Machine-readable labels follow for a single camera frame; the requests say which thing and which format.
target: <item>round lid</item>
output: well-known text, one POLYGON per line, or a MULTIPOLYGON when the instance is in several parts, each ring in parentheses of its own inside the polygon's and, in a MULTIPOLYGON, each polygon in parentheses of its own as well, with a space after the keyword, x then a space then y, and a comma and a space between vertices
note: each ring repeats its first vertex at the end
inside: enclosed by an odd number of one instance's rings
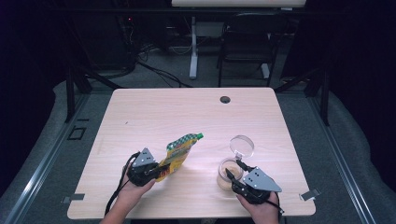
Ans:
POLYGON ((254 144, 250 138, 244 135, 237 135, 231 139, 230 148, 237 159, 242 159, 253 155, 254 144))

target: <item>plastic packaging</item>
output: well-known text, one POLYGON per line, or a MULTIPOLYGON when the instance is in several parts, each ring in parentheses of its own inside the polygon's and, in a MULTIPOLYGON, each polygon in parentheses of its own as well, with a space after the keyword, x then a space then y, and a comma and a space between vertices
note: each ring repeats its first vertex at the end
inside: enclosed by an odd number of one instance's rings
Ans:
POLYGON ((177 169, 189 155, 191 147, 203 137, 204 136, 201 133, 189 133, 177 139, 176 141, 169 143, 166 147, 166 158, 160 162, 159 166, 165 166, 169 163, 170 165, 168 169, 160 173, 160 176, 157 178, 157 182, 162 181, 168 175, 177 171, 177 169))

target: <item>black chair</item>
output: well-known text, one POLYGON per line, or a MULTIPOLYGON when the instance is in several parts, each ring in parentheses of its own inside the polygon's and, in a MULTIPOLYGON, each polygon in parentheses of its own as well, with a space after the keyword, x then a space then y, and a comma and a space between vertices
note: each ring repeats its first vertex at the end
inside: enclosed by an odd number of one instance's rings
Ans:
POLYGON ((288 19, 280 14, 238 13, 224 22, 218 58, 219 87, 222 64, 271 64, 267 87, 270 85, 280 39, 288 29, 288 19))

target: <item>light wood surface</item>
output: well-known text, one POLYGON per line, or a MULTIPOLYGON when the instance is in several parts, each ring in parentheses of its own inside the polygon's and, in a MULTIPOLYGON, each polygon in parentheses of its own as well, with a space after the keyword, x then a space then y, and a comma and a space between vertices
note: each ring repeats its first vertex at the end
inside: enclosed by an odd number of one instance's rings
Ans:
POLYGON ((238 134, 255 144, 243 159, 259 166, 283 189, 285 216, 315 213, 309 191, 274 91, 269 88, 116 90, 109 102, 73 201, 70 218, 102 218, 128 158, 148 147, 156 161, 166 145, 187 133, 203 133, 181 168, 156 183, 130 212, 132 218, 248 217, 231 191, 217 184, 219 163, 233 157, 230 140, 238 134), (219 98, 228 96, 223 104, 219 98))
POLYGON ((304 7, 305 0, 172 0, 173 7, 304 7))

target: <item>wooden table top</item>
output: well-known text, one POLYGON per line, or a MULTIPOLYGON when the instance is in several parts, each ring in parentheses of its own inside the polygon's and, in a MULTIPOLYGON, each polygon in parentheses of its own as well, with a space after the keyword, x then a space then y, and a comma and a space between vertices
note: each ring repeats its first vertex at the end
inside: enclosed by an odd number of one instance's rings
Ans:
POLYGON ((282 188, 285 216, 309 216, 316 208, 299 194, 309 191, 274 91, 270 88, 116 90, 107 107, 67 215, 102 218, 122 166, 147 147, 156 161, 166 145, 187 133, 202 133, 181 168, 156 183, 129 213, 130 218, 249 217, 231 191, 219 188, 219 163, 233 157, 230 140, 249 137, 259 166, 282 188), (220 97, 227 96, 224 104, 220 97))
POLYGON ((172 0, 173 7, 304 7, 306 0, 172 0))

